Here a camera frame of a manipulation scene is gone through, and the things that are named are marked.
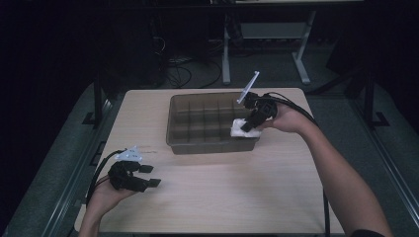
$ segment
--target clear plastic object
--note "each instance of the clear plastic object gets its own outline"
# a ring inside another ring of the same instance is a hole
[[[259,76],[259,71],[255,71],[255,75],[241,92],[240,98],[237,100],[238,104],[240,104],[243,101],[244,97],[246,97],[247,93],[250,91],[250,88],[252,88],[253,83],[255,83],[258,76]]]

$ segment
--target person's left hand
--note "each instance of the person's left hand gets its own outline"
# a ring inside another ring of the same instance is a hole
[[[136,192],[130,190],[116,190],[111,185],[109,176],[103,177],[96,184],[96,189],[93,192],[86,210],[86,212],[90,212],[96,217],[102,217],[117,206],[121,200],[136,194]]]
[[[98,236],[102,217],[120,203],[121,200],[136,194],[135,191],[116,190],[105,176],[96,183],[81,223],[79,236]]]

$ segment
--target white object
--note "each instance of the white object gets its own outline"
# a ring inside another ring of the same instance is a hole
[[[252,128],[250,131],[245,132],[240,127],[246,123],[244,118],[237,118],[233,121],[233,126],[231,128],[231,136],[243,136],[243,137],[259,137],[262,134],[262,130]]]
[[[142,160],[142,156],[141,153],[139,153],[138,151],[138,147],[137,146],[133,146],[132,148],[124,151],[121,154],[118,154],[115,157],[116,160],[119,161],[136,161],[136,162],[140,162]]]
[[[252,80],[250,80],[250,82],[247,84],[247,86],[241,92],[240,98],[237,100],[237,103],[238,104],[240,104],[243,101],[244,97],[250,91],[250,88],[252,88],[253,83],[255,83],[255,81],[258,78],[258,76],[259,76],[259,72],[258,71],[255,71],[255,75],[253,76]]]

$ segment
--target person's right hand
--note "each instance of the person's right hand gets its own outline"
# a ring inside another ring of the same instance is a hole
[[[272,127],[284,132],[301,133],[304,127],[312,125],[308,118],[286,105],[277,103],[277,109],[277,116],[266,120],[258,126],[259,129]]]

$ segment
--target forearm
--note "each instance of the forearm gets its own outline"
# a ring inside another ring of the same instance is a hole
[[[299,134],[308,145],[324,191],[345,233],[369,229],[391,236],[376,196],[320,129],[307,124]]]
[[[97,237],[99,236],[99,226],[101,223],[101,216],[90,215],[87,211],[81,223],[79,237]]]

